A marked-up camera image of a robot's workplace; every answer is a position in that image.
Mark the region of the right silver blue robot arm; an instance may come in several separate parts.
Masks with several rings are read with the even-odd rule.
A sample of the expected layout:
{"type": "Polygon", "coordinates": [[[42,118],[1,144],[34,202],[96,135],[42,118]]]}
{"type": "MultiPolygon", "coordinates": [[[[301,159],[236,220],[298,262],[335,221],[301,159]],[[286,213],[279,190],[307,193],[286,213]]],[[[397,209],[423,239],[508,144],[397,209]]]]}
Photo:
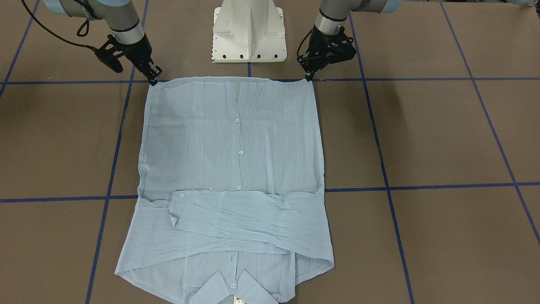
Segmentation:
{"type": "Polygon", "coordinates": [[[105,66],[116,73],[123,71],[121,57],[126,57],[143,74],[150,85],[158,83],[162,69],[151,58],[152,48],[131,0],[46,0],[55,14],[81,17],[86,21],[104,20],[111,30],[100,47],[88,46],[105,66]]]}

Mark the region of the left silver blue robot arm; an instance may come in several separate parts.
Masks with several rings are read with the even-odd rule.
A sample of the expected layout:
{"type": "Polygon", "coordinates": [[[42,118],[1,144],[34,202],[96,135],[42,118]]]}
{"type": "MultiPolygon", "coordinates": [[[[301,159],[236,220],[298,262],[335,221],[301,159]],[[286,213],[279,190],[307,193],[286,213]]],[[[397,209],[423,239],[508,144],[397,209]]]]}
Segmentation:
{"type": "Polygon", "coordinates": [[[297,61],[312,81],[329,64],[352,60],[356,55],[354,38],[345,32],[351,12],[387,14],[401,5],[400,0],[323,0],[312,29],[297,48],[297,61]]]}

